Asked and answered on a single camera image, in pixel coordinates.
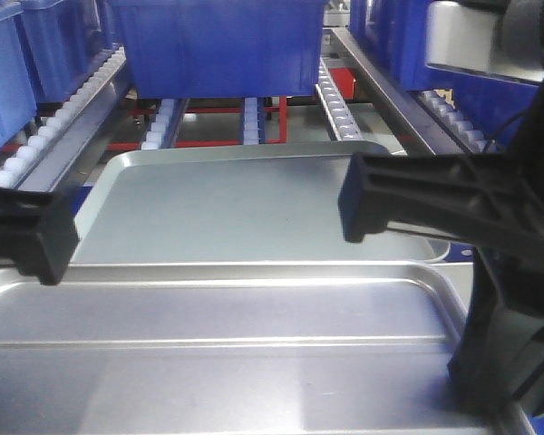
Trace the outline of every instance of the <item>blue plastic bin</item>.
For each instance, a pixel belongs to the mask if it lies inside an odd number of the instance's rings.
[[[104,47],[107,49],[114,48],[117,43],[115,34],[115,22],[112,17],[112,10],[107,0],[97,0],[99,8],[99,20],[101,21],[101,30],[104,38]]]
[[[92,72],[103,35],[95,0],[21,0],[23,50],[38,102],[67,100]]]
[[[311,95],[326,0],[110,0],[143,98]]]
[[[16,33],[15,16],[21,13],[18,3],[0,6],[0,147],[36,113]]]

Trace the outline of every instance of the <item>silver metal tray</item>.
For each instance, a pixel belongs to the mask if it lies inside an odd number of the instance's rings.
[[[369,142],[135,151],[81,208],[75,263],[443,258],[449,244],[385,233],[344,241],[336,201]]]
[[[3,270],[0,433],[533,433],[459,412],[463,319],[411,263]]]

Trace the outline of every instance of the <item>aluminum tray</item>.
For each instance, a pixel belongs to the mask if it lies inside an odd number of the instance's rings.
[[[0,433],[532,434],[458,411],[463,318],[411,263],[3,270]]]
[[[81,208],[76,263],[443,258],[449,244],[395,233],[344,241],[336,200],[370,142],[135,151],[113,159]]]

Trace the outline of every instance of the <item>black cable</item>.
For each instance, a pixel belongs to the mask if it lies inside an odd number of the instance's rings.
[[[527,113],[526,111],[520,111],[520,112],[516,113],[515,115],[510,116],[507,120],[505,120],[505,122],[503,124],[501,124],[500,127],[498,127],[498,129],[495,130],[490,135],[490,137],[488,138],[488,141],[484,145],[483,150],[481,151],[481,153],[485,154],[486,152],[488,152],[490,150],[491,144],[498,138],[498,136],[500,136],[504,132],[504,130],[506,130],[514,121],[517,121],[519,118],[524,116],[526,113]]]

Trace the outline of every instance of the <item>metal rail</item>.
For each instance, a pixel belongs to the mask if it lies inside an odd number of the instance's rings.
[[[189,100],[161,100],[155,120],[141,141],[142,150],[172,148],[180,132],[181,120],[188,108]]]
[[[373,63],[347,29],[330,29],[330,35],[333,49],[353,61],[357,81],[369,92],[374,107],[409,154],[470,152],[456,142],[409,92]]]
[[[112,126],[128,112],[122,101],[131,86],[125,64],[121,48],[28,145],[6,160],[0,169],[0,187],[42,192],[78,189],[104,152]]]
[[[323,106],[328,122],[328,135],[331,140],[363,140],[363,135],[355,118],[346,107],[345,100],[338,91],[324,59],[320,60],[316,97]]]
[[[241,138],[244,145],[266,143],[264,99],[245,98],[241,112]]]

